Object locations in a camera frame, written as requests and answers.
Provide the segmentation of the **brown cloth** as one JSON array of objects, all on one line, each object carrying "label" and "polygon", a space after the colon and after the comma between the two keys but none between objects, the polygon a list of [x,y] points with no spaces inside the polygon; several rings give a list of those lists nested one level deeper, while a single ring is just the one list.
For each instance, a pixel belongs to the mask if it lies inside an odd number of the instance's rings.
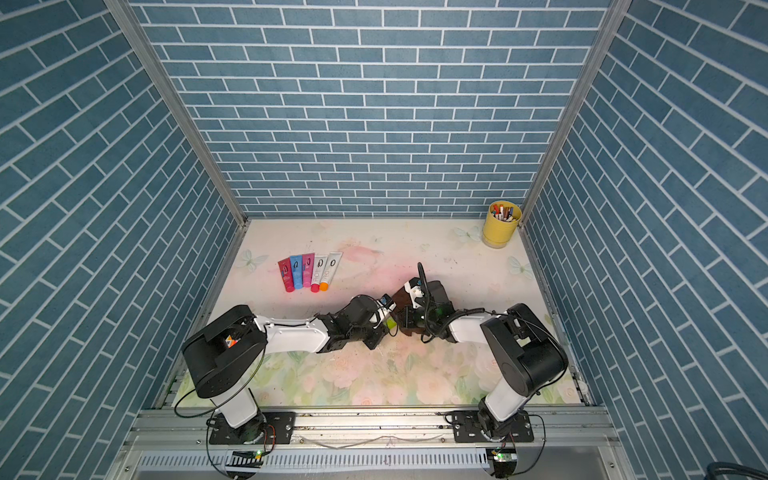
[{"label": "brown cloth", "polygon": [[406,336],[423,333],[424,308],[418,303],[414,306],[410,292],[405,287],[402,287],[393,295],[392,299],[395,304],[392,318],[396,322],[399,331]]}]

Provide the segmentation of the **white orange-cap toothpaste tube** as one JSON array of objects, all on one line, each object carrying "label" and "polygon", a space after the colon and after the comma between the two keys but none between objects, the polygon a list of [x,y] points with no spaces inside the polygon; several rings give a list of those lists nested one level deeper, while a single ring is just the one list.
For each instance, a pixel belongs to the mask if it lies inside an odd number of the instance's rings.
[{"label": "white orange-cap toothpaste tube", "polygon": [[323,273],[320,277],[319,289],[321,291],[327,291],[334,278],[334,275],[338,269],[339,263],[342,258],[341,252],[331,252],[326,259]]}]

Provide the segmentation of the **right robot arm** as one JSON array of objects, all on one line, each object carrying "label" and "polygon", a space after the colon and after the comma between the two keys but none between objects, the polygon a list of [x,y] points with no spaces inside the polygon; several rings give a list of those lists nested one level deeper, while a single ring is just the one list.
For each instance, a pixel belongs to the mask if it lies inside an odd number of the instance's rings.
[{"label": "right robot arm", "polygon": [[418,278],[405,282],[393,302],[393,319],[408,335],[417,334],[426,343],[442,340],[489,349],[501,380],[479,404],[488,425],[512,418],[568,370],[564,348],[524,303],[501,312],[480,307],[457,310],[439,281]]}]

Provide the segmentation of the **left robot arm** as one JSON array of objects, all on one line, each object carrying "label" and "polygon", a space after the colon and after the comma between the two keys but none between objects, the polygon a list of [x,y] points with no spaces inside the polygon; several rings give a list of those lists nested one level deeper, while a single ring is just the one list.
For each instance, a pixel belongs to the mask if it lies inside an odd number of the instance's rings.
[{"label": "left robot arm", "polygon": [[261,415],[249,383],[255,365],[266,356],[325,354],[355,342],[373,350],[389,334],[386,321],[395,307],[388,295],[380,299],[358,295],[336,313],[273,319],[236,305],[192,334],[181,353],[197,396],[210,400],[213,411],[237,429]]}]

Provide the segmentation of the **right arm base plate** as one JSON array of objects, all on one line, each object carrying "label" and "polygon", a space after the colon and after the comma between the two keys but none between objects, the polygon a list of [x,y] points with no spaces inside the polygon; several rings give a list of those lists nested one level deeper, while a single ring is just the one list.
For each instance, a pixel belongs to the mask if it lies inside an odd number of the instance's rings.
[{"label": "right arm base plate", "polygon": [[534,433],[530,416],[524,410],[504,421],[478,410],[456,410],[444,415],[456,443],[515,442],[531,443]]}]

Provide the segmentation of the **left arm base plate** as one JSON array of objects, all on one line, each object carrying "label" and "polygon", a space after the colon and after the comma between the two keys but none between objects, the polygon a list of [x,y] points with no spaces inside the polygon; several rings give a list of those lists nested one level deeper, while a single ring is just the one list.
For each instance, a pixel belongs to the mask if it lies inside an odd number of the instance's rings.
[{"label": "left arm base plate", "polygon": [[231,427],[223,414],[216,414],[206,425],[213,445],[256,445],[266,447],[289,444],[296,421],[293,411],[260,411],[240,427]]}]

